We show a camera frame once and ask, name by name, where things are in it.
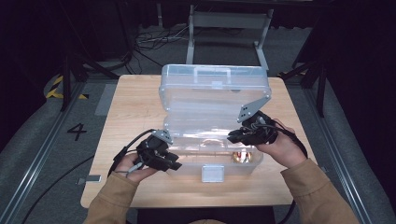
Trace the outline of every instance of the dark floor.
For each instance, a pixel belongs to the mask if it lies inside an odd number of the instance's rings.
[[[141,32],[154,32],[155,30],[161,29],[151,27]],[[269,77],[275,77],[277,73],[291,69],[291,64],[309,32],[309,29],[283,28],[269,31],[263,47],[270,68]],[[259,65],[256,52],[252,47],[255,35],[256,33],[250,31],[238,31],[232,35],[218,30],[202,31],[196,37],[194,63]],[[217,41],[213,42],[213,39],[209,39],[213,36],[217,37]],[[229,42],[230,38],[233,43],[224,43],[224,39]],[[184,63],[187,41],[181,38],[160,49],[142,52],[160,64]],[[144,75],[159,75],[162,69],[158,64],[138,54],[130,61],[130,66],[132,73]],[[119,75],[129,74],[126,68],[114,72]],[[331,86],[328,84],[326,87],[325,119],[317,119],[317,112],[310,105],[310,96],[315,95],[315,89],[302,90],[296,84],[298,80],[299,77],[288,80],[287,87],[318,164],[328,170],[327,175],[348,202],[353,204],[361,201],[363,206],[357,206],[358,210],[355,211],[358,216],[368,217],[364,223],[396,223],[389,199],[362,155]],[[44,93],[47,93],[52,82],[53,80],[43,90]],[[116,80],[110,80],[100,74],[91,74],[87,83],[82,84],[81,92],[78,92],[78,94],[89,94],[89,99],[78,99],[70,105],[67,113],[60,113],[62,99],[50,98],[25,122],[0,154],[0,211],[3,214],[0,223],[22,223],[35,201],[55,180],[95,153],[106,121],[106,106],[116,84]],[[62,125],[59,130],[53,130],[55,121],[60,119]],[[323,123],[326,124],[331,134],[332,142],[330,143],[329,136],[321,128]],[[83,124],[83,130],[87,132],[81,134],[76,141],[76,135],[67,131],[78,124]],[[49,133],[56,134],[49,139]],[[337,152],[343,159],[353,183],[352,189],[347,187],[350,185],[346,185],[345,177],[340,175],[336,161],[332,159],[329,144],[336,146]],[[15,200],[11,201],[13,196],[20,196],[15,195],[15,192],[37,152],[43,147],[48,147],[48,157],[44,160],[43,166],[37,169],[38,176],[32,177],[35,180],[34,183],[30,188],[21,190],[25,194],[20,197],[19,206],[10,203],[15,202]],[[87,214],[87,209],[79,204],[84,186],[77,185],[76,182],[80,177],[88,174],[91,162],[83,163],[55,184],[38,201],[26,223],[82,223]],[[356,196],[351,193],[354,189],[358,192],[359,198],[353,197]],[[274,207],[277,221],[285,216],[288,208],[287,205]],[[136,211],[131,209],[129,219],[134,221],[135,216]],[[299,223],[298,209],[295,209],[289,223]]]

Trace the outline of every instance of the yellow tape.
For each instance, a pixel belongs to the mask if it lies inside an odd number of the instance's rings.
[[[59,84],[64,80],[64,76],[59,75],[55,81],[52,84],[52,87],[49,90],[49,93],[47,93],[47,98],[58,98],[58,99],[63,99],[64,95],[62,93],[56,92],[56,89],[58,89]],[[81,100],[87,100],[89,98],[89,94],[81,94],[78,99]]]

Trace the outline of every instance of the hand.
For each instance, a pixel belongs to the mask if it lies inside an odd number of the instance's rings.
[[[295,133],[292,128],[286,127],[279,119],[274,119],[280,123],[288,131]],[[255,146],[259,151],[267,153],[279,164],[288,168],[300,164],[306,160],[304,153],[291,141],[291,139],[283,134],[277,132],[277,138],[273,144],[260,144]]]
[[[117,171],[123,171],[126,172],[128,171],[131,167],[134,166],[134,161],[137,159],[137,154],[136,153],[132,153],[132,154],[128,154],[126,156],[124,156],[120,162],[120,164],[117,166],[115,172]],[[126,176],[128,179],[139,183],[140,181],[142,181],[143,179],[154,175],[155,173],[157,173],[158,170],[153,169],[153,168],[145,168],[142,170],[135,170],[133,172],[131,172],[128,176]]]

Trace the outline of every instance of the gray carpet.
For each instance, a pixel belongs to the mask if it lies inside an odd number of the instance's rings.
[[[161,29],[151,27],[149,30],[141,30],[141,32],[153,32],[155,30]],[[270,68],[269,77],[275,77],[277,73],[291,69],[291,64],[309,32],[309,29],[288,30],[282,28],[269,31],[263,47]],[[209,37],[212,36],[216,36],[218,39],[209,41]],[[252,47],[252,40],[255,39],[255,36],[257,36],[257,33],[251,31],[231,34],[217,30],[202,31],[196,36],[194,63],[259,65]],[[185,63],[187,41],[180,39],[177,42],[168,43],[160,49],[145,50],[142,53],[160,64]],[[136,73],[146,75],[159,75],[162,69],[158,64],[139,54],[136,54],[135,58],[131,60],[130,66]],[[128,74],[125,68],[114,72],[119,75]],[[304,90],[294,84],[298,79],[298,77],[295,77],[287,81],[291,99],[319,165],[326,167],[329,171],[327,175],[347,199],[343,184],[330,159],[325,138],[314,119],[316,111],[308,106]],[[101,74],[90,75],[90,79],[82,91],[84,94],[89,94],[89,99],[77,100],[73,105],[51,148],[51,153],[44,167],[13,223],[21,223],[34,201],[54,180],[94,154],[116,84],[117,81],[109,80]],[[0,154],[0,211],[2,214],[20,184],[24,172],[46,139],[54,120],[59,116],[61,105],[61,99],[48,99],[47,103],[33,114]],[[359,144],[356,142],[352,131],[350,131],[343,110],[338,104],[330,85],[326,89],[324,109],[325,120],[355,181],[356,188],[359,190],[361,200],[364,202],[372,223],[396,223],[389,205],[389,199],[361,154]],[[67,131],[78,124],[83,124],[83,130],[87,132],[82,133],[76,141],[76,134]],[[82,208],[79,203],[84,186],[76,185],[76,182],[80,177],[88,174],[91,163],[92,161],[87,161],[57,183],[39,201],[26,223],[82,223],[87,214],[87,210]],[[288,208],[286,205],[274,208],[277,221],[286,215]],[[136,211],[131,209],[128,214],[129,219],[135,221],[135,216]],[[295,209],[289,223],[299,223],[298,209]]]

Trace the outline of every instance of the metal frame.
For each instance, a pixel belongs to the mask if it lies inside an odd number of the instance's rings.
[[[273,9],[269,9],[266,14],[245,14],[226,12],[199,12],[195,11],[194,5],[190,6],[189,17],[189,46],[187,48],[186,64],[192,64],[194,58],[194,27],[227,27],[244,29],[261,29],[262,34],[259,41],[254,42],[257,57],[262,68],[268,70],[262,45],[268,33],[271,23]]]

